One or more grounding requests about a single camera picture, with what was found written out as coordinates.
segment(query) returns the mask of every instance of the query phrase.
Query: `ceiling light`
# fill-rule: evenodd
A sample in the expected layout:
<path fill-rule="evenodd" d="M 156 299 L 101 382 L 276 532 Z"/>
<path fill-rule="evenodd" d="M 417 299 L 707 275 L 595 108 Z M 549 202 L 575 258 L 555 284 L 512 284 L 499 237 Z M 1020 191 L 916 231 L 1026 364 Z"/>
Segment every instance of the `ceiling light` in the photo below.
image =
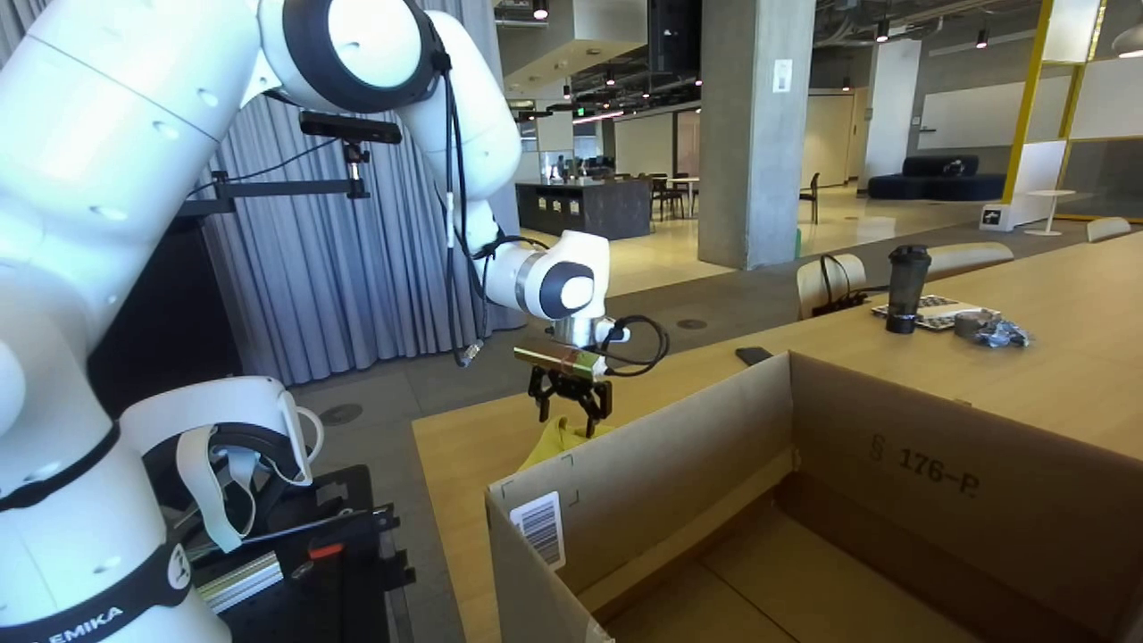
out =
<path fill-rule="evenodd" d="M 582 114 L 582 118 L 575 118 L 575 126 L 585 126 L 585 122 L 611 122 L 611 118 L 626 118 L 626 112 Z"/>
<path fill-rule="evenodd" d="M 1143 57 L 1143 20 L 1112 40 L 1116 57 Z"/>

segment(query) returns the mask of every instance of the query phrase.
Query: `floor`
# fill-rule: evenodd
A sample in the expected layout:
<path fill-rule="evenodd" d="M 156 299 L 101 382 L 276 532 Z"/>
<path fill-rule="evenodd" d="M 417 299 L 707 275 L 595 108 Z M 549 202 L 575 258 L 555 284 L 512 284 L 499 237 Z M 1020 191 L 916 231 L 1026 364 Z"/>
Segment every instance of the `floor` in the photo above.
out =
<path fill-rule="evenodd" d="M 810 222 L 810 202 L 799 209 L 799 249 L 825 252 L 910 231 L 975 229 L 975 209 L 980 202 L 869 202 L 855 189 L 825 189 L 818 222 Z M 611 249 L 611 295 L 724 271 L 695 262 L 694 216 L 652 222 L 650 237 L 618 239 Z M 391 547 L 406 550 L 417 582 L 392 591 L 392 638 L 460 638 L 460 616 L 441 556 L 412 421 L 447 407 L 522 391 L 527 370 L 512 358 L 512 343 L 512 333 L 493 334 L 469 368 L 458 368 L 450 358 L 422 358 L 295 388 L 295 401 L 330 421 L 330 441 L 319 468 L 369 463 L 375 499 L 398 505 L 399 530 L 391 532 Z"/>

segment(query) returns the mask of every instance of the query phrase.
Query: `wooden tabletop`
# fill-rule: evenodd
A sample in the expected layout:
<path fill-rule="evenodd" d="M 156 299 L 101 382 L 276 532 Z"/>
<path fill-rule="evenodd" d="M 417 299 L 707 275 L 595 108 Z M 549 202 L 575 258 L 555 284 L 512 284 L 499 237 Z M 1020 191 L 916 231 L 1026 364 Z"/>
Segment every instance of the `wooden tabletop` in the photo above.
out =
<path fill-rule="evenodd" d="M 735 347 L 795 351 L 907 388 L 964 401 L 1143 462 L 1143 237 L 1084 243 L 930 282 L 930 293 L 1000 310 L 1029 351 L 981 351 L 949 333 L 891 334 L 869 310 L 838 310 L 729 343 L 672 352 L 657 370 L 613 382 L 606 430 L 739 370 Z M 499 638 L 485 539 L 485 487 L 517 472 L 539 434 L 522 396 L 414 421 L 463 636 Z"/>
<path fill-rule="evenodd" d="M 1078 197 L 1076 189 L 1020 189 L 1020 197 L 1037 197 L 1037 200 L 1072 200 Z"/>

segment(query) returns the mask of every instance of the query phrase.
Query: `black cable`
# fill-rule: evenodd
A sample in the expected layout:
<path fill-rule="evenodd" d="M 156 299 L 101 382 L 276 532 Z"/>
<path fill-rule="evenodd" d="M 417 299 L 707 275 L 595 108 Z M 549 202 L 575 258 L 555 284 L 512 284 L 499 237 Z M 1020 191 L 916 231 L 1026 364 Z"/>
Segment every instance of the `black cable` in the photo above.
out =
<path fill-rule="evenodd" d="M 307 148 L 300 148 L 300 154 L 292 154 L 292 158 L 286 158 L 286 159 L 279 159 L 279 165 L 267 165 L 267 166 L 256 166 L 256 170 L 245 170 L 245 173 L 235 173 L 235 179 L 229 179 L 229 182 L 251 182 L 251 179 L 256 179 L 256 173 L 270 173 L 270 170 L 279 170 L 279 166 L 286 166 L 286 165 L 295 165 L 295 159 L 302 159 L 302 158 L 312 158 L 312 154 L 319 154 L 319 148 L 326 148 L 326 146 L 332 146 L 337 140 L 322 140 L 322 141 L 316 141 L 316 146 L 307 146 Z M 219 185 L 219 182 L 201 182 L 196 189 L 188 189 L 186 197 L 188 200 L 196 200 L 202 189 L 212 189 L 212 185 Z"/>
<path fill-rule="evenodd" d="M 475 271 L 475 252 L 469 245 L 469 173 L 463 173 L 463 131 L 460 131 L 460 114 L 458 114 L 458 91 L 450 76 L 443 72 L 443 91 L 447 91 L 447 191 L 452 197 L 450 206 L 458 209 L 458 229 L 450 229 L 450 237 L 460 245 L 463 268 L 469 271 L 469 313 L 470 313 L 470 333 L 481 334 L 485 333 L 485 279 L 480 279 Z M 458 299 L 458 275 L 452 263 L 447 271 L 447 295 Z M 460 327 L 458 327 L 458 310 L 450 308 L 450 333 L 452 333 L 452 359 L 463 364 L 460 358 Z"/>
<path fill-rule="evenodd" d="M 458 239 L 458 229 L 452 229 L 452 209 L 458 209 L 458 191 L 452 191 L 452 112 L 450 112 L 450 101 L 452 101 L 452 83 L 450 76 L 443 76 L 443 88 L 447 88 L 447 114 L 443 114 L 443 191 L 447 191 L 447 206 L 443 206 L 443 229 L 447 237 Z M 447 243 L 447 252 L 443 252 L 443 293 L 447 293 L 447 316 L 450 316 L 450 347 L 452 347 L 452 364 L 463 368 L 463 352 L 460 352 L 460 327 L 458 327 L 458 308 L 460 308 L 460 295 L 458 295 L 458 263 L 452 263 L 452 243 Z"/>
<path fill-rule="evenodd" d="M 452 237 L 458 237 L 458 243 L 460 243 L 460 252 L 463 252 L 463 262 L 469 262 L 469 279 L 470 279 L 470 290 L 481 295 L 481 299 L 491 299 L 491 293 L 485 293 L 485 275 L 480 275 L 475 271 L 475 262 L 481 262 L 481 258 L 493 258 L 497 252 L 497 245 L 504 245 L 504 243 L 517 243 L 522 237 L 504 237 L 504 229 L 497 229 L 497 239 L 493 243 L 485 243 L 481 249 L 470 249 L 470 239 L 469 239 L 469 170 L 463 170 L 463 131 L 460 131 L 460 114 L 458 114 L 458 91 L 452 91 L 452 84 L 450 84 L 450 79 L 447 79 L 447 140 L 450 141 L 458 141 L 458 200 L 460 200 L 460 222 L 458 222 L 458 229 L 452 229 Z"/>
<path fill-rule="evenodd" d="M 657 334 L 657 347 L 652 347 L 650 358 L 641 358 L 641 359 L 635 359 L 635 358 L 622 358 L 622 352 L 611 351 L 611 343 L 618 343 L 633 325 L 650 325 L 650 333 Z M 606 358 L 606 375 L 613 375 L 613 377 L 641 377 L 641 375 L 645 375 L 650 368 L 657 368 L 657 364 L 672 352 L 672 334 L 669 334 L 663 325 L 657 325 L 657 322 L 645 316 L 645 313 L 622 313 L 622 316 L 613 316 L 613 327 L 602 334 L 602 343 L 595 347 L 595 352 Z"/>
<path fill-rule="evenodd" d="M 837 303 L 832 279 L 830 279 L 830 262 L 838 263 L 832 252 L 823 252 L 818 258 L 818 271 L 823 271 L 823 284 L 825 284 L 825 303 Z"/>

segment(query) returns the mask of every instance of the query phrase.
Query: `concrete pillar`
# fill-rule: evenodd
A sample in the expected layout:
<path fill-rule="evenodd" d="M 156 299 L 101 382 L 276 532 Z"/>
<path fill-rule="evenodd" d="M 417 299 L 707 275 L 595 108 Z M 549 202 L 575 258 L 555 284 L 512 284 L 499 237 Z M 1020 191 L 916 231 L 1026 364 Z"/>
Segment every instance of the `concrete pillar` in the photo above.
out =
<path fill-rule="evenodd" d="M 795 262 L 814 0 L 703 4 L 699 262 Z"/>
<path fill-rule="evenodd" d="M 563 101 L 563 84 L 543 84 L 536 91 L 536 103 L 560 103 Z M 575 154 L 575 131 L 573 131 L 573 112 L 555 112 L 549 118 L 536 122 L 536 134 L 539 134 L 539 154 Z"/>
<path fill-rule="evenodd" d="M 923 40 L 892 40 L 872 51 L 863 173 L 898 173 L 907 158 L 910 114 L 918 95 Z"/>

